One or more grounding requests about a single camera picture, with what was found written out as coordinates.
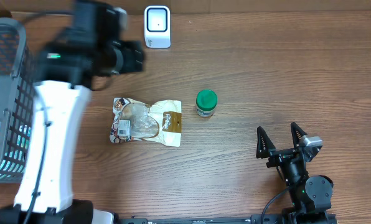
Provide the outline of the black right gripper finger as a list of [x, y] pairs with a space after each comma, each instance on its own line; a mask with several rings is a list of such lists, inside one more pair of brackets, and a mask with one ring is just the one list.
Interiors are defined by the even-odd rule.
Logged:
[[297, 148], [300, 146], [300, 144], [303, 141], [303, 137], [307, 135], [305, 131], [303, 131], [296, 122], [291, 123], [291, 134], [293, 139], [293, 145], [294, 148]]
[[275, 152], [275, 145], [261, 126], [257, 127], [257, 140], [256, 158], [268, 158]]

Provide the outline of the beige snack pouch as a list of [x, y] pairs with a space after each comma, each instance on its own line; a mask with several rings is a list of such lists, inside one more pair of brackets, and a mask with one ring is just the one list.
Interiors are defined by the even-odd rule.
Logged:
[[162, 100], [152, 105], [131, 98], [113, 100], [114, 120], [110, 141], [152, 141], [179, 147], [182, 136], [182, 103]]

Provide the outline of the green lid jar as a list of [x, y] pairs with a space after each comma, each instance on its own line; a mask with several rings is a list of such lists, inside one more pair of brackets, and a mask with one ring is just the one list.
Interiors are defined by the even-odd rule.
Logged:
[[217, 107], [218, 98], [213, 90], [201, 90], [196, 97], [195, 109], [199, 116], [208, 118], [212, 116]]

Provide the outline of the teal packet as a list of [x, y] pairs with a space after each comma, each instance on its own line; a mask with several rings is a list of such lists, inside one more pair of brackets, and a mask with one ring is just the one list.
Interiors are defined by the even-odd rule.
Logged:
[[12, 145], [8, 146], [0, 162], [0, 183], [20, 182], [25, 171], [32, 128], [26, 124], [20, 124], [18, 128], [19, 134], [12, 135]]

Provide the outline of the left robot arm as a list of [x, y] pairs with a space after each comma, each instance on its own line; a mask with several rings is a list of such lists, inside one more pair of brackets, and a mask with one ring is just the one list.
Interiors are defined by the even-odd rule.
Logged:
[[32, 134], [14, 203], [0, 209], [0, 223], [118, 223], [72, 191], [73, 160], [92, 80], [143, 69], [137, 40], [121, 40], [124, 9], [77, 1], [72, 24], [46, 43], [35, 66]]

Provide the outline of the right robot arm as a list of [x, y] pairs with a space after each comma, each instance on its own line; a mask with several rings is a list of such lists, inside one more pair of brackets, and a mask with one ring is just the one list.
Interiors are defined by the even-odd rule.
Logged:
[[[327, 211], [332, 207], [333, 181], [325, 175], [309, 176], [307, 163], [311, 162], [323, 147], [319, 136], [310, 136], [295, 122], [290, 124], [293, 147], [277, 150], [266, 131], [257, 127], [256, 158], [267, 159], [268, 168], [276, 168], [286, 188], [274, 196], [264, 207], [257, 223], [337, 223], [336, 216]], [[270, 205], [289, 193], [292, 206], [280, 214], [268, 215]]]

